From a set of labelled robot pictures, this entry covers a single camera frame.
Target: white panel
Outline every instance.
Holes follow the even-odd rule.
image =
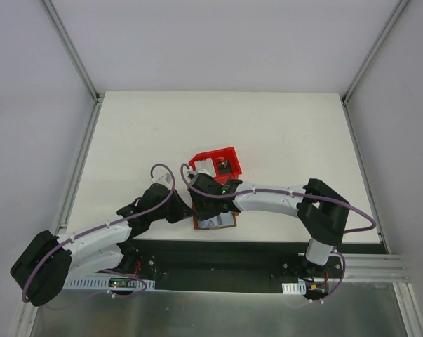
[[[10,268],[52,228],[91,108],[41,4],[0,1],[0,336],[20,301]]]
[[[243,174],[259,184],[295,186],[320,178],[369,212],[361,172],[337,94],[107,92],[68,231],[100,223],[149,187],[149,170],[172,168],[191,203],[180,164],[196,153],[234,146]],[[156,175],[164,174],[162,169]],[[307,242],[297,218],[261,211],[236,217],[235,228],[194,230],[192,219],[156,221],[139,238]],[[369,222],[350,213],[347,228]],[[345,242],[378,242],[376,231]]]
[[[346,91],[396,0],[55,0],[99,91]]]
[[[349,104],[379,217],[423,314],[423,0],[411,3]]]

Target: white tabletop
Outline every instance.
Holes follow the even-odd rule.
[[[337,94],[108,91],[69,219],[68,232],[101,224],[150,186],[149,170],[167,164],[190,204],[179,167],[196,153],[234,146],[243,174],[263,185],[325,181],[371,214],[349,129]],[[163,174],[163,169],[155,174]],[[369,222],[350,213],[347,229]],[[152,223],[138,238],[306,242],[290,216],[244,212],[237,227],[195,230],[192,219]],[[344,242],[378,243],[376,231]]]

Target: red box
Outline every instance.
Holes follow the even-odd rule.
[[[195,170],[195,161],[205,160],[211,158],[213,160],[213,166],[216,171],[215,179],[220,184],[225,184],[229,179],[237,179],[242,174],[241,166],[239,165],[238,157],[234,147],[226,147],[220,150],[208,151],[198,153],[189,161],[189,165]],[[217,165],[223,161],[228,161],[231,168],[231,173],[219,174],[219,168]]]

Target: wall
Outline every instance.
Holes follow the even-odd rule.
[[[53,226],[91,108],[39,1],[0,1],[0,336],[20,301],[10,268]]]
[[[411,3],[349,102],[387,238],[423,315],[423,0]]]
[[[347,89],[397,0],[54,0],[106,90]]]

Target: white table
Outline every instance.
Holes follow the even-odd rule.
[[[153,164],[175,173],[196,153],[234,146],[240,178],[263,185],[300,185],[319,178],[371,213],[337,94],[109,91],[100,111],[67,231],[104,223],[149,187]],[[155,174],[163,174],[162,168]],[[194,230],[192,219],[152,223],[138,238],[306,242],[298,219],[245,212],[235,228]],[[350,213],[347,229],[369,222]],[[378,243],[376,231],[344,242]]]

